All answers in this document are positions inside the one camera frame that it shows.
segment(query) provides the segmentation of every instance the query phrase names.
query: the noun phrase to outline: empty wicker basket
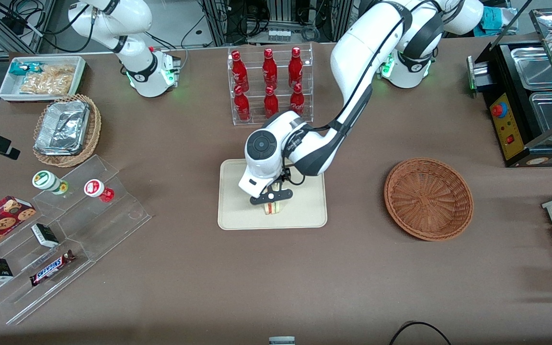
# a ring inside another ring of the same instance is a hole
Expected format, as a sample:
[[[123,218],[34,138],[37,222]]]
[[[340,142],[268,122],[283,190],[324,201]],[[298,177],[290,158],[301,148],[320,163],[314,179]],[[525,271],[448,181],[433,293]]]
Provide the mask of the empty wicker basket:
[[[453,168],[433,159],[409,159],[385,183],[387,210],[402,229],[427,241],[450,240],[472,220],[472,193]]]
[[[86,124],[86,134],[83,144],[84,148],[78,155],[75,156],[47,156],[42,155],[41,153],[37,153],[37,151],[35,151],[34,149],[33,153],[35,154],[37,159],[44,164],[58,166],[59,168],[69,168],[70,166],[78,165],[89,159],[92,156],[93,151],[95,151],[95,147],[97,146],[97,142],[99,141],[99,131],[101,131],[101,114],[99,113],[99,109],[97,109],[95,103],[92,102],[90,98],[82,94],[75,94],[74,96],[64,97],[61,98],[61,100],[57,100],[56,102],[64,103],[72,101],[83,101],[88,104],[89,107],[91,107],[88,124]],[[35,131],[33,132],[33,140],[36,140],[37,135],[40,133],[46,109],[44,109],[44,111],[42,112],[42,116],[40,116],[39,120],[37,121],[37,126],[35,126]]]

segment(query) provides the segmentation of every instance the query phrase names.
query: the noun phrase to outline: red button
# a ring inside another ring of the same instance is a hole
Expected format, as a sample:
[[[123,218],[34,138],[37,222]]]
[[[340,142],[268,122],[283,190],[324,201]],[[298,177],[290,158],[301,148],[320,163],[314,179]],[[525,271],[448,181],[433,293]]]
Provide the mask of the red button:
[[[491,108],[491,115],[498,117],[502,115],[504,112],[504,108],[501,105],[493,105],[493,108]]]

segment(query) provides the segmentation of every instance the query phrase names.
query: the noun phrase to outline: white robotic arm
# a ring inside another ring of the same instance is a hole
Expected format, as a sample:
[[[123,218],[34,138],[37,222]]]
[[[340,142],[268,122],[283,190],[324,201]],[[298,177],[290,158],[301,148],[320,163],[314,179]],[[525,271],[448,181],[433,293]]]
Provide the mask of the white robotic arm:
[[[252,196],[251,203],[279,200],[280,195],[272,193],[270,186],[289,179],[285,158],[304,176],[321,174],[329,167],[368,104],[372,77],[389,54],[399,51],[408,52],[411,59],[431,57],[443,33],[442,6],[451,0],[441,2],[443,4],[436,0],[375,0],[370,3],[366,13],[342,36],[331,54],[331,70],[345,103],[340,114],[327,126],[312,128],[295,112],[286,111],[272,116],[248,137],[245,145],[247,168],[239,187]],[[462,2],[478,0],[460,0]],[[471,25],[471,30],[478,21],[480,16],[467,26]],[[464,26],[460,24],[458,29],[463,30]],[[328,131],[325,135],[318,133],[324,130]],[[290,193],[282,194],[280,199],[291,196]]]
[[[86,0],[72,4],[68,18],[77,33],[116,53],[132,87],[145,97],[159,96],[177,83],[180,60],[152,52],[140,33],[152,26],[153,16],[143,0]]]

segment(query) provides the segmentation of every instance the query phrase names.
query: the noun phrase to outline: acrylic bottle rack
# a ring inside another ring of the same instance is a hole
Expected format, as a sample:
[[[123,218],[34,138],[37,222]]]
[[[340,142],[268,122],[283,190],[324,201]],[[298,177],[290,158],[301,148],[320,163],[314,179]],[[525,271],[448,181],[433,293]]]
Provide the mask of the acrylic bottle rack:
[[[302,93],[304,94],[304,113],[302,118],[305,122],[314,120],[313,94],[314,85],[312,78],[313,51],[310,44],[283,44],[281,46],[270,46],[274,53],[274,61],[278,66],[278,87],[276,88],[276,98],[278,98],[279,111],[289,109],[291,95],[293,90],[289,87],[289,61],[291,61],[291,49],[298,46],[301,49],[301,59],[304,64],[302,67]],[[233,78],[231,68],[233,60],[231,52],[238,50],[241,60],[246,65],[248,72],[249,90],[245,92],[250,105],[250,121],[242,122],[236,112],[234,104],[234,87],[236,83]],[[263,98],[265,97],[265,81],[263,80],[263,50],[257,50],[255,46],[237,46],[230,48],[227,59],[227,72],[230,81],[230,100],[231,114],[234,125],[260,125],[267,121]]]
[[[117,173],[99,156],[90,157],[62,177],[69,184],[67,193],[38,194],[33,205],[39,213],[0,243],[0,258],[7,260],[14,274],[12,280],[0,282],[0,310],[7,324],[20,323],[149,221],[151,216],[127,192]],[[114,200],[104,203],[86,196],[83,188],[90,179],[112,188]],[[52,249],[40,245],[31,231],[35,223],[48,225],[59,245]],[[41,284],[31,285],[30,276],[70,249],[75,260]]]

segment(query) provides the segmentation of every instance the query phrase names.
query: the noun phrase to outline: aluminum foil container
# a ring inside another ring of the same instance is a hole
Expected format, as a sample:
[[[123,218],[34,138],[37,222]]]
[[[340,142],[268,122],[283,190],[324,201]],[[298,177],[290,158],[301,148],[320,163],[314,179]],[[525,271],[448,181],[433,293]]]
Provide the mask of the aluminum foil container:
[[[82,151],[91,110],[83,101],[53,103],[46,113],[35,145],[43,155],[77,155]]]

